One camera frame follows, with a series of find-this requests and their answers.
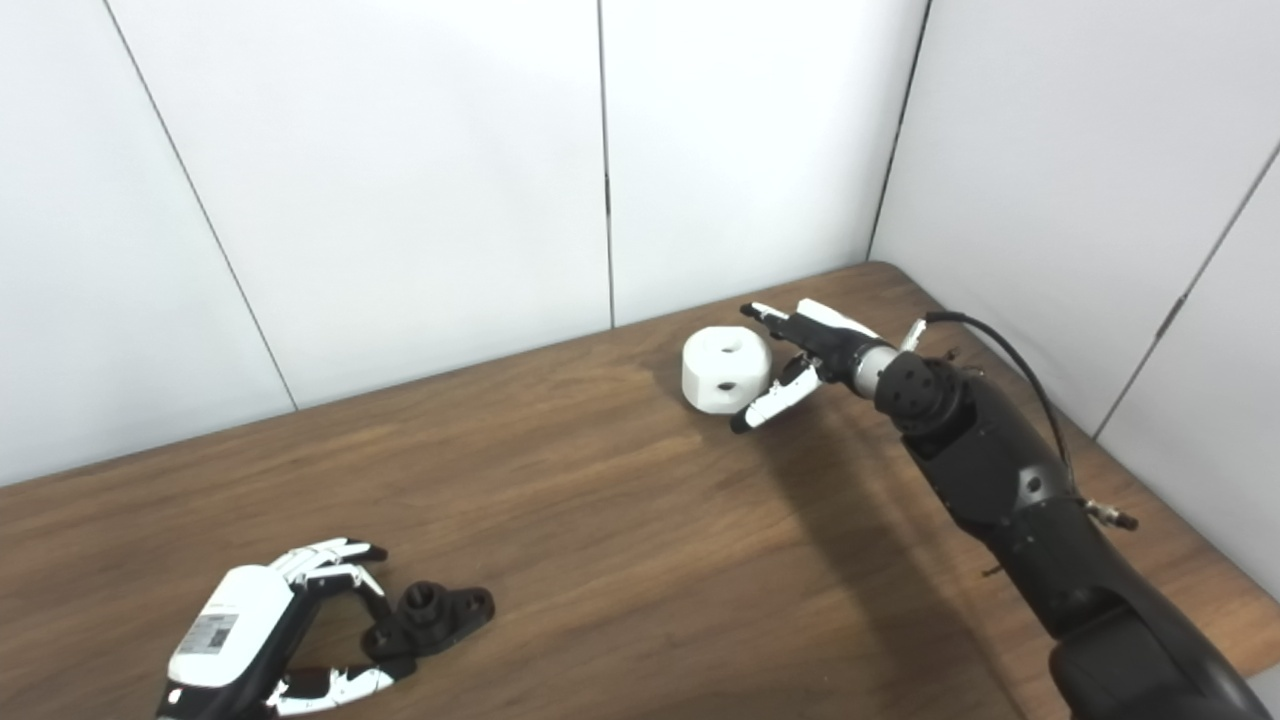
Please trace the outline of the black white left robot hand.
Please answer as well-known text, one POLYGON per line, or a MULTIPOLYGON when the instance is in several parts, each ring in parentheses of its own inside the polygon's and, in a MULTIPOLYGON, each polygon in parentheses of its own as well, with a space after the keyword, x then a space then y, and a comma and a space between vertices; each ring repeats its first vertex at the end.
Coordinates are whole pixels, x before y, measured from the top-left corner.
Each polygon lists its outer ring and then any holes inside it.
POLYGON ((344 667, 291 669, 323 602, 353 593, 371 619, 390 616, 369 571, 388 552, 337 537, 230 569, 172 653, 159 719, 289 719, 352 705, 417 670, 410 656, 344 667))

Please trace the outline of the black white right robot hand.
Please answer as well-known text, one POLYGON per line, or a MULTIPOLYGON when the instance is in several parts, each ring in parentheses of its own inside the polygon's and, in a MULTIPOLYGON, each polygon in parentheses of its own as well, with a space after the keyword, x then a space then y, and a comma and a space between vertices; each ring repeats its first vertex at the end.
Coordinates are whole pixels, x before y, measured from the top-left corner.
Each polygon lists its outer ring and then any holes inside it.
POLYGON ((824 384, 841 384, 867 400, 876 397, 883 370, 899 350, 859 322, 812 299, 794 313, 760 302, 740 306, 769 337, 799 348, 760 396, 730 418, 730 429, 745 434, 799 405, 824 384))

